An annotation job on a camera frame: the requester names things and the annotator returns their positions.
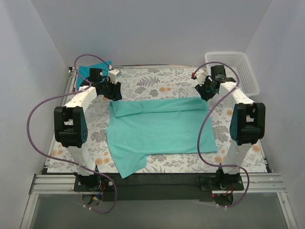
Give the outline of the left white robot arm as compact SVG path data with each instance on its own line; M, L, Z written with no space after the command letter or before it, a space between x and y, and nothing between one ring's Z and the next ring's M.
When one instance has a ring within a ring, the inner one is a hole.
M85 120L85 111L99 95L112 101L122 99L121 83L117 78L121 71L111 69L103 73L103 69L91 68L89 77L82 81L79 90L64 106L54 109L55 140L65 147L77 163L74 175L80 184L89 190L96 191L101 187L101 178L93 173L96 164L87 150L86 141L88 128Z

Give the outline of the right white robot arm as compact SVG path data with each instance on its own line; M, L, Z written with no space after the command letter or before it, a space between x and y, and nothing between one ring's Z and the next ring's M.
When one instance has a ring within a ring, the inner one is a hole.
M211 73L207 74L198 67L191 78L197 80L195 89L201 99L208 101L220 95L220 102L229 99L233 109L229 133L232 139L225 159L215 165L217 171L208 177L199 179L203 191L224 190L231 193L234 188L243 189L240 172L246 154L262 139L265 132L265 105L256 103L240 89L240 78L227 77L225 69L228 65L221 62L211 63Z

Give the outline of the teal green t shirt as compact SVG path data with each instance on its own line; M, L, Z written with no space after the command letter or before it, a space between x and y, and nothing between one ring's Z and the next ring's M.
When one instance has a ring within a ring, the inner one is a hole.
M200 130L208 112L199 97L111 101L105 133L121 177L146 167L149 155L216 153L211 121Z

